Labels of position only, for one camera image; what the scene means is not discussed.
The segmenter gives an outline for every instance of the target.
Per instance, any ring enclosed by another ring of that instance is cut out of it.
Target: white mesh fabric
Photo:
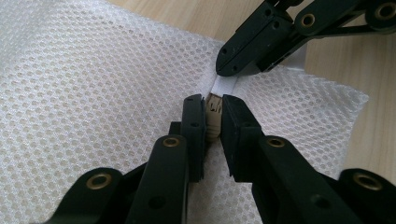
[[[180,120],[182,100],[209,93],[222,45],[94,0],[3,1],[0,31],[4,223],[45,221],[93,168],[126,173],[147,161]],[[318,170],[337,175],[365,95],[284,68],[235,87],[265,133],[288,137]],[[249,185],[228,177],[220,143],[190,192],[190,223],[261,222]]]

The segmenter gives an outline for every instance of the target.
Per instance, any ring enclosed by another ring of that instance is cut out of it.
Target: white cloth
[[[208,95],[223,43],[106,1],[2,1],[0,7],[0,222],[43,222],[78,177],[126,173],[181,119],[182,101]],[[265,133],[289,138],[336,177],[367,96],[278,67],[239,78]],[[228,176],[221,145],[191,185],[189,223],[260,223],[249,184]]]
[[[238,77],[221,77],[217,76],[215,80],[215,84],[213,84],[211,93],[222,97],[224,94],[232,94],[233,87],[235,86]]]

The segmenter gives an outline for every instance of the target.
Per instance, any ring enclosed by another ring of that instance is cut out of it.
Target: wooden table
[[[262,0],[108,0],[155,21],[228,40]],[[296,12],[311,1],[290,11]],[[310,41],[308,74],[370,96],[355,123],[345,168],[370,170],[396,184],[396,34]]]

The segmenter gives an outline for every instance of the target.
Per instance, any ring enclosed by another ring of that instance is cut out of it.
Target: wooden surface
[[[262,0],[109,0],[132,12],[228,40]],[[292,9],[293,15],[309,1]],[[370,170],[396,184],[396,34],[309,42],[305,70],[370,96],[355,123],[345,168]]]

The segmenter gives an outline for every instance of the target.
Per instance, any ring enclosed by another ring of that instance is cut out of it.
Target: brass screw
[[[104,180],[100,180],[99,183],[95,183],[95,180],[98,181],[99,178],[103,178]],[[102,189],[111,183],[111,175],[101,173],[97,175],[91,176],[91,178],[87,181],[87,188],[89,189]]]
[[[311,27],[313,24],[315,23],[315,16],[314,14],[305,14],[302,18],[301,18],[301,25],[305,28],[309,28]]]
[[[280,138],[270,138],[267,140],[267,144],[271,147],[283,147],[285,142]]]
[[[163,145],[166,147],[177,147],[180,141],[177,138],[170,137],[163,140]]]
[[[359,184],[360,186],[366,188],[366,189],[371,189],[371,190],[381,190],[382,189],[382,184],[376,180],[375,178],[372,178],[369,175],[365,175],[362,173],[356,173],[353,175],[353,180]]]
[[[375,11],[375,17],[381,21],[392,19],[396,15],[396,4],[387,2],[381,4]]]

